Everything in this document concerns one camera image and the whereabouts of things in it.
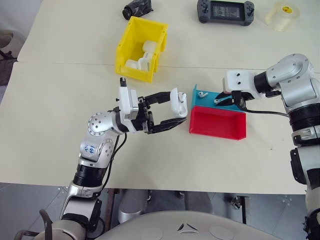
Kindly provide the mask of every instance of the yellow plastic bin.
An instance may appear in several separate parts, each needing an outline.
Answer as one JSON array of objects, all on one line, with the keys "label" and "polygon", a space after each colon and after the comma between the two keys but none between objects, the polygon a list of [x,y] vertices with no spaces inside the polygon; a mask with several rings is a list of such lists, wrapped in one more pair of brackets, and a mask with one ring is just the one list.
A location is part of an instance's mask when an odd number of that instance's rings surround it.
[{"label": "yellow plastic bin", "polygon": [[[168,24],[132,16],[116,48],[115,72],[120,75],[152,83],[158,69],[159,56],[166,48]],[[145,41],[156,42],[155,52],[149,65],[149,71],[125,66],[131,59],[138,61],[144,55]]]}]

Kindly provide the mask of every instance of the red tray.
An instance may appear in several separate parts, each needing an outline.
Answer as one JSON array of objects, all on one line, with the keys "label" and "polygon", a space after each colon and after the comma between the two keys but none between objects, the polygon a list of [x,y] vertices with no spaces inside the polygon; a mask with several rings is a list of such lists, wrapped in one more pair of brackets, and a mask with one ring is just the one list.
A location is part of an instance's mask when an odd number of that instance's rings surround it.
[{"label": "red tray", "polygon": [[246,114],[211,107],[194,106],[189,133],[240,140],[247,136]]}]

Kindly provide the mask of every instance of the black device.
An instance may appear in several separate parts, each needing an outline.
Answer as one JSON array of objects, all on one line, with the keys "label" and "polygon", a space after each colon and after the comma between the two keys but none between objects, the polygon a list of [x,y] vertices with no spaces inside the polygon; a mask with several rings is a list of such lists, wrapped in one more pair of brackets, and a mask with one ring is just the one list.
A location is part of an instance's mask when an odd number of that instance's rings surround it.
[{"label": "black device", "polygon": [[153,11],[151,0],[133,0],[124,7],[122,14],[126,20],[129,20],[131,16],[141,17],[151,11]]},{"label": "black device", "polygon": [[255,5],[251,1],[198,0],[196,8],[199,21],[203,24],[214,22],[248,26],[254,20]]}]

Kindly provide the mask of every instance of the floor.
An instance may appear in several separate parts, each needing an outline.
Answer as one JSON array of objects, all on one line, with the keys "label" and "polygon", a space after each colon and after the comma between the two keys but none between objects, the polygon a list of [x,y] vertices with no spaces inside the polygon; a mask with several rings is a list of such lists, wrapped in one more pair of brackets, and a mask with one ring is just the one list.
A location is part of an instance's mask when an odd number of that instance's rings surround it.
[{"label": "floor", "polygon": [[[41,232],[44,224],[39,215],[45,209],[52,221],[59,218],[66,187],[0,183],[0,240],[13,240],[19,230]],[[225,202],[229,194],[208,193],[214,214],[241,222],[242,212]],[[304,195],[243,194],[248,196],[247,223],[284,240],[305,239],[303,221],[306,215]],[[101,196],[101,217],[106,211],[107,190]],[[115,197],[113,221],[118,224],[117,211],[121,194]],[[184,199],[172,191],[152,191],[147,211],[184,210]]]}]

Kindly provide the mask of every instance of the table surface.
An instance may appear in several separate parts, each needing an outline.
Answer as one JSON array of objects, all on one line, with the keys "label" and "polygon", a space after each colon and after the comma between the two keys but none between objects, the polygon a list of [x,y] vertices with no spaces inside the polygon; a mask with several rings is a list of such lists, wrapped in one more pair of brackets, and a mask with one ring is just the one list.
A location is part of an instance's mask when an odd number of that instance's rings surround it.
[{"label": "table surface", "polygon": [[[178,87],[219,92],[225,69],[160,67],[154,82],[127,79],[147,96]],[[0,105],[0,182],[65,186],[76,171],[87,121],[117,104],[113,66],[14,64]],[[284,111],[280,97],[248,102],[248,108]],[[151,107],[154,120],[172,117],[170,104]],[[158,134],[129,134],[115,157],[109,188],[229,193],[304,194],[292,175],[294,148],[286,117],[247,114],[247,138],[236,141],[189,133],[188,120]]]},{"label": "table surface", "polygon": [[[43,0],[19,62],[114,65],[130,0]],[[320,71],[320,1],[290,0],[300,18],[287,32],[264,23],[277,0],[254,0],[249,26],[200,23],[196,0],[152,0],[143,18],[169,24],[159,66],[263,70],[283,57],[306,55]]]}]

